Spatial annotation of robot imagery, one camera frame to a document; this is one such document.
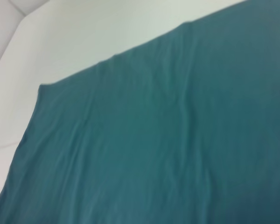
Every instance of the teal t-shirt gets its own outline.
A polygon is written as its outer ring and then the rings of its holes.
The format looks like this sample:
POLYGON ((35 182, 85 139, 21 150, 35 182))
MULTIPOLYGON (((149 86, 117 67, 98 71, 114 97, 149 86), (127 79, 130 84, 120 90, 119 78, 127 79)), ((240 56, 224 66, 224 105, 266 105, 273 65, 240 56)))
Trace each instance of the teal t-shirt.
POLYGON ((280 0, 41 85, 0 224, 280 224, 280 0))

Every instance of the teal cloth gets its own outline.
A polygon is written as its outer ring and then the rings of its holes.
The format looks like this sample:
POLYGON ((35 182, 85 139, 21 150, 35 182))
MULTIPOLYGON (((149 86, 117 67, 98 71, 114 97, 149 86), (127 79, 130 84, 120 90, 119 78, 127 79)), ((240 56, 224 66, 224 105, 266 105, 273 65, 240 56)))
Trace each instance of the teal cloth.
POLYGON ((41 85, 0 224, 42 223, 280 224, 280 0, 41 85))

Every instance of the white table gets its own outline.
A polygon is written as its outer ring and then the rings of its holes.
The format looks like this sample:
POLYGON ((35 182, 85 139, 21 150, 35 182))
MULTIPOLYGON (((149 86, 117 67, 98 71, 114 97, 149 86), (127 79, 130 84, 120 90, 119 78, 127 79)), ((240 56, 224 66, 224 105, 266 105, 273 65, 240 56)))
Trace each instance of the white table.
POLYGON ((0 189, 41 83, 58 81, 239 1, 52 0, 28 15, 0 61, 0 189))

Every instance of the teal fabric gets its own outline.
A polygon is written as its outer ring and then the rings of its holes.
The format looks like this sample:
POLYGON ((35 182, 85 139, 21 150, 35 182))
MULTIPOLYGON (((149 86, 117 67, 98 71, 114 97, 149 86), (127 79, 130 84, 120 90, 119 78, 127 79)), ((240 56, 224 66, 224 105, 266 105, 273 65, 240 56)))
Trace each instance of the teal fabric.
POLYGON ((251 0, 51 85, 0 224, 280 224, 280 0, 251 0))

